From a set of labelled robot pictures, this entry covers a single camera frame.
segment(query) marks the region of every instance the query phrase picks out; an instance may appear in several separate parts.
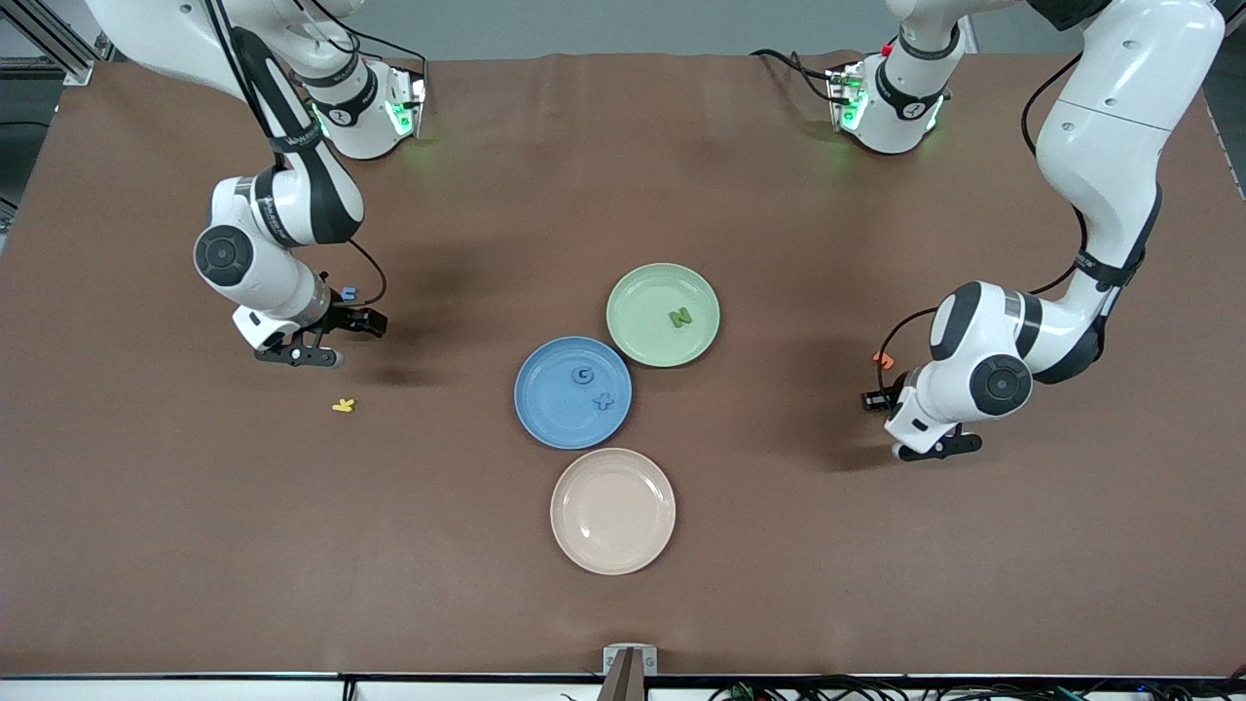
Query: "metal frame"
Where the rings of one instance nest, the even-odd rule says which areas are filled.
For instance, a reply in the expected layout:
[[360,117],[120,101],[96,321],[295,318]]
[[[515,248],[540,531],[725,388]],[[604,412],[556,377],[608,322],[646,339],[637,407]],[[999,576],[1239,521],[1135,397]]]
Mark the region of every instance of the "metal frame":
[[[112,44],[107,37],[101,34],[87,41],[40,0],[0,0],[0,16],[12,22],[17,31],[65,71],[65,85],[87,85],[95,61],[106,61],[112,56]],[[24,61],[21,66],[26,72],[39,67],[39,61]]]
[[[611,675],[596,674],[333,674],[333,672],[250,672],[250,674],[80,674],[10,675],[0,679],[0,697],[11,701],[77,701],[101,699],[117,701],[166,701],[201,699],[204,701],[591,701],[593,694],[614,701],[704,701],[706,692],[733,687],[740,682],[758,689],[776,689],[795,699],[794,689],[816,687],[844,692],[858,682],[885,684],[903,689],[908,699],[926,697],[926,691],[959,690],[974,696],[983,685],[1008,684],[1020,690],[1057,689],[1087,694],[1093,701],[1155,701],[1150,689],[1179,684],[1197,699],[1222,697],[1246,701],[1246,679],[1164,676],[1103,677],[1094,675],[658,675],[644,676],[643,646],[617,654]],[[1237,670],[1234,675],[1246,670]],[[238,682],[257,682],[239,686]],[[265,682],[272,686],[263,689]],[[728,701],[721,694],[720,701]],[[959,701],[957,696],[949,701]]]
[[964,15],[956,24],[961,25],[961,36],[964,37],[964,52],[981,54],[978,49],[978,32],[973,29],[973,17]]
[[1232,12],[1229,12],[1225,20],[1225,36],[1237,31],[1244,24],[1246,24],[1246,2],[1237,5]]

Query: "table surface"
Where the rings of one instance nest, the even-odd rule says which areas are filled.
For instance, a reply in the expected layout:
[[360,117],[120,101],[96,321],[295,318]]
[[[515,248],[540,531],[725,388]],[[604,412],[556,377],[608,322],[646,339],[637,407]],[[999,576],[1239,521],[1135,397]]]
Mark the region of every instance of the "table surface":
[[[857,408],[898,318],[1072,259],[1017,125],[1062,61],[966,57],[900,157],[759,59],[437,65],[424,137],[346,163],[390,332],[329,336],[333,372],[253,361],[192,266],[212,186],[268,161],[244,106],[97,66],[0,259],[0,671],[572,671],[640,640],[668,672],[1226,674],[1246,218],[1201,98],[1103,362],[947,463],[893,462]],[[348,247],[299,255],[375,288]],[[549,530],[581,453],[511,396],[541,342],[608,339],[611,286],[654,260],[700,270],[723,327],[632,367],[608,446],[663,467],[679,520],[603,578]]]

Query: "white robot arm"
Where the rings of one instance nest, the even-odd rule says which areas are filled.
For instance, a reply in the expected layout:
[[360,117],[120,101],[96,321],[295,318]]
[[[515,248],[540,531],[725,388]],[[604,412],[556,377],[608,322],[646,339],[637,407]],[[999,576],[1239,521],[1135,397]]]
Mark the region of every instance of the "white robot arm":
[[964,56],[958,20],[1017,0],[886,0],[900,32],[839,76],[831,93],[836,126],[880,153],[903,153],[934,127],[947,81]]
[[[360,4],[319,0],[315,6],[336,16]],[[348,156],[388,152],[415,131],[422,76],[415,80],[379,61],[361,61],[351,37],[333,22],[315,21],[299,0],[88,5],[136,62],[253,103],[278,153],[280,166],[217,184],[208,227],[194,245],[199,274],[239,305],[233,320],[257,359],[334,367],[341,356],[319,342],[303,345],[304,330],[318,336],[335,327],[384,334],[384,315],[341,304],[290,249],[350,240],[364,219],[359,189],[321,131],[333,133]],[[302,76],[318,108],[335,120],[331,126],[308,112],[269,46]]]
[[[1160,209],[1160,153],[1211,66],[1224,20],[1204,0],[1089,0],[1078,7],[1085,50],[1043,125],[1037,158],[1052,187],[1084,214],[1087,244],[1058,300],[984,281],[943,300],[931,325],[933,362],[888,393],[885,428],[903,459],[977,449],[977,437],[961,440],[961,425],[1012,415],[1034,382],[1085,371],[1103,354],[1108,315],[1143,261]],[[901,55],[907,52],[892,51],[890,60]],[[877,75],[891,71],[880,65]],[[888,118],[873,131],[867,121],[880,105],[867,98],[871,111],[857,125],[862,142],[882,134],[881,151],[916,144],[921,133],[897,128],[888,110],[878,110]]]

